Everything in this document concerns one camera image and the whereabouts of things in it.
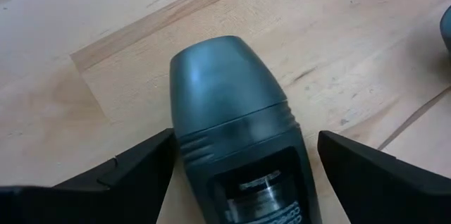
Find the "deodorant cap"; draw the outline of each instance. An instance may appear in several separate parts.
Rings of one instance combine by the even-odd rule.
[[[175,135],[205,130],[287,99],[274,76],[239,37],[194,44],[171,60]]]

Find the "light wood grain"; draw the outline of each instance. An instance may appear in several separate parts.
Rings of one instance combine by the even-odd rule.
[[[445,150],[427,156],[446,149],[451,122],[451,67],[438,29],[450,4],[10,0],[0,10],[0,184],[54,185],[170,127],[172,56],[238,35],[302,126],[324,223],[348,223],[317,156],[319,130],[449,175]],[[412,139],[432,131],[427,142]],[[179,162],[159,223],[201,222]]]

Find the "dark green object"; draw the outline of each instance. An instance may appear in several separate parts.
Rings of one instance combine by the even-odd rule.
[[[451,52],[451,7],[449,7],[440,21],[440,31],[446,48]]]
[[[209,39],[172,59],[171,109],[207,223],[321,223],[299,124],[239,37]]]

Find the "deodorant bottle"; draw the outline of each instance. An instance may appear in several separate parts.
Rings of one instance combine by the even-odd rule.
[[[299,124],[239,37],[186,48],[170,77],[175,135],[206,223],[321,223]]]

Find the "wooden surface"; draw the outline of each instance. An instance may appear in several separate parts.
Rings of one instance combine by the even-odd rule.
[[[324,223],[347,223],[316,151],[332,130],[451,177],[451,0],[0,0],[0,185],[55,185],[171,126],[169,61],[238,35],[303,129]],[[159,223],[202,223],[179,163]]]

